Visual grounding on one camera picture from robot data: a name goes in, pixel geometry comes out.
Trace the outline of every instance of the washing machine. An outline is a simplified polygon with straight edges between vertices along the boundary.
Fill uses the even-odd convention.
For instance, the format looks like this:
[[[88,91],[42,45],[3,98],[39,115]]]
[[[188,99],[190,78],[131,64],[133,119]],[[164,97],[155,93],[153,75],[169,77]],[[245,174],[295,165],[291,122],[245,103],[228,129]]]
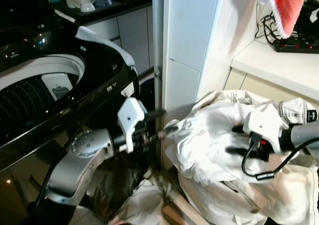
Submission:
[[[48,0],[0,0],[0,171],[10,177],[0,181],[3,192],[14,183],[13,165],[34,154],[49,165],[55,150],[48,145],[62,133],[112,131],[125,98],[139,96],[123,51],[76,32],[61,25]],[[145,168],[142,154],[123,156],[126,166]]]

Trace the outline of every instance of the pile of laundry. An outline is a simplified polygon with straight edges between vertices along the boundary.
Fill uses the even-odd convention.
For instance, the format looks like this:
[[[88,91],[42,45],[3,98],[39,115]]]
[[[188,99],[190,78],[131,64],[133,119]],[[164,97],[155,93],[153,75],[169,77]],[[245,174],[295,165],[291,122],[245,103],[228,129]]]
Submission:
[[[242,172],[243,156],[228,147],[249,147],[249,137],[232,132],[252,110],[274,107],[282,127],[311,122],[316,111],[298,98],[275,103],[248,91],[213,92],[198,102],[169,135],[166,150],[179,171],[179,183],[189,202],[216,225],[262,225],[270,217],[281,225],[314,225],[319,222],[316,160],[300,153],[274,179],[257,181]],[[277,168],[287,154],[270,154],[269,161],[248,158],[246,169],[255,173]]]

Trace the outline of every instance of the white countertop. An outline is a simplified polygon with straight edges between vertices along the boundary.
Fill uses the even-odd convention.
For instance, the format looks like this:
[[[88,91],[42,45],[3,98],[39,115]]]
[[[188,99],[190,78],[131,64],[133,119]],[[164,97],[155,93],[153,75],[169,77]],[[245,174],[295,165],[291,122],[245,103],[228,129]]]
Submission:
[[[279,53],[269,44],[250,43],[231,67],[319,101],[319,55]]]

